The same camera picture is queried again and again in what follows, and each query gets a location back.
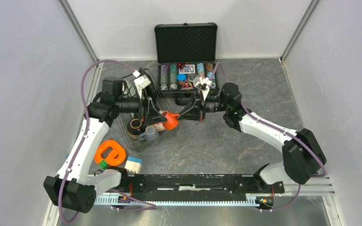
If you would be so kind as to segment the dark brown bottom plate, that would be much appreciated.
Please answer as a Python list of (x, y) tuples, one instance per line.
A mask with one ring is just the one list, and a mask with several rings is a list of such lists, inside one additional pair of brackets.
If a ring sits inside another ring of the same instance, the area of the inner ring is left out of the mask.
[(139, 72), (150, 81), (150, 83), (144, 88), (145, 96), (151, 97), (153, 102), (156, 102), (158, 95), (156, 90), (156, 81), (153, 75), (150, 73), (149, 69), (140, 68)]

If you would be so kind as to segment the white plate teal rim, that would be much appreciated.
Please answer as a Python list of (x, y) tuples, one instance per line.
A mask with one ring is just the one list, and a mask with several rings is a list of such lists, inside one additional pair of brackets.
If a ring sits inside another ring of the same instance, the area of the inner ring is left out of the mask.
[(122, 83), (123, 83), (123, 93), (125, 95), (128, 95), (130, 93), (131, 84), (125, 79), (122, 80)]

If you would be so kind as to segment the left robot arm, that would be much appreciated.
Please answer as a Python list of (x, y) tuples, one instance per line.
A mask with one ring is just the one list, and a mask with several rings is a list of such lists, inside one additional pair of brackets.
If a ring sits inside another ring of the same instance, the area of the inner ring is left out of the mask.
[(77, 140), (63, 166), (54, 177), (47, 176), (43, 186), (51, 200), (58, 207), (74, 210), (76, 214), (91, 210), (96, 198), (114, 188), (123, 192), (129, 187), (129, 179), (115, 169), (88, 178), (89, 163), (99, 144), (121, 113), (139, 113), (153, 104), (155, 91), (152, 80), (146, 75), (134, 79), (136, 97), (128, 95), (127, 83), (120, 78), (110, 77), (102, 82), (102, 91), (89, 104), (82, 98), (85, 109), (84, 120)]

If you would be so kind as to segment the tan ceramic bowl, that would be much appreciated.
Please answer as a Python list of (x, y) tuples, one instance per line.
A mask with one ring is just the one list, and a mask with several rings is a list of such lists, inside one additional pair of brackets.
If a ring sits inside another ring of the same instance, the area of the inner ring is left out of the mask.
[(155, 127), (155, 129), (156, 129), (157, 131), (164, 131), (164, 130), (166, 130), (166, 128), (164, 127), (164, 125), (163, 125), (162, 123), (155, 123), (153, 126)]

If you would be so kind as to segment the white mug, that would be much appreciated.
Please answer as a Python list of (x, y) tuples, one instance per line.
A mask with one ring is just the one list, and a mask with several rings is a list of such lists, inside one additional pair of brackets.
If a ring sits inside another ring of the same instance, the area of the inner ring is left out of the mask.
[(147, 126), (145, 131), (138, 135), (138, 140), (145, 140), (147, 143), (157, 144), (159, 137), (159, 132), (154, 126)]

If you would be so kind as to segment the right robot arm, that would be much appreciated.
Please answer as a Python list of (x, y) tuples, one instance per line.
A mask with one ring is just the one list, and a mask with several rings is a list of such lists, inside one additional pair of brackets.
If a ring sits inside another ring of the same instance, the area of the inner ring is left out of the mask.
[(256, 172), (253, 185), (259, 192), (266, 192), (279, 181), (292, 180), (304, 185), (312, 177), (326, 176), (326, 157), (310, 130), (297, 131), (268, 121), (246, 108), (241, 99), (238, 85), (227, 82), (217, 97), (204, 99), (199, 91), (177, 119), (203, 121), (206, 113), (223, 112), (222, 118), (228, 127), (259, 138), (279, 150), (282, 154), (280, 162), (264, 165)]

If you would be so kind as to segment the orange small cup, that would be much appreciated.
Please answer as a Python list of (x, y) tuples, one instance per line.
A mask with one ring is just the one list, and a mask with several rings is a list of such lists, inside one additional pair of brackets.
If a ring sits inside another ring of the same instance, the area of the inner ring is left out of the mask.
[(178, 113), (172, 113), (169, 111), (161, 112), (161, 115), (165, 117), (166, 121), (163, 122), (163, 126), (166, 130), (173, 130), (179, 125)]

